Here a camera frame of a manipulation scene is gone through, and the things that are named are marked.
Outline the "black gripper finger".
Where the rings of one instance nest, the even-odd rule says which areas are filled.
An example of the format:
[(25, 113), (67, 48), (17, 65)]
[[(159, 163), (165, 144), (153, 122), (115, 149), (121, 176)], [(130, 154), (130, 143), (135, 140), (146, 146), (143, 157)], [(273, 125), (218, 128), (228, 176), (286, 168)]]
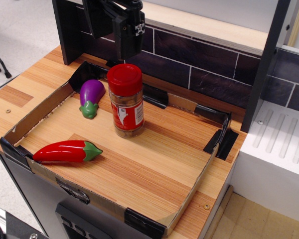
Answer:
[(107, 15), (102, 0), (83, 0), (84, 13), (95, 39), (113, 33), (112, 18)]
[(140, 11), (140, 22), (133, 23), (133, 17), (119, 15), (112, 20), (117, 58), (127, 60), (142, 51), (145, 34), (145, 14)]

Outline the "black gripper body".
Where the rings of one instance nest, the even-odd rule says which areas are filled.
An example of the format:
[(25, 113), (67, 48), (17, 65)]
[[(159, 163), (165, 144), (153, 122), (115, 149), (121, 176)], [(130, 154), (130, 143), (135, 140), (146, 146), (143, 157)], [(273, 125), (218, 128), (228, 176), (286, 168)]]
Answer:
[(140, 11), (143, 9), (141, 0), (100, 0), (99, 1), (108, 11)]

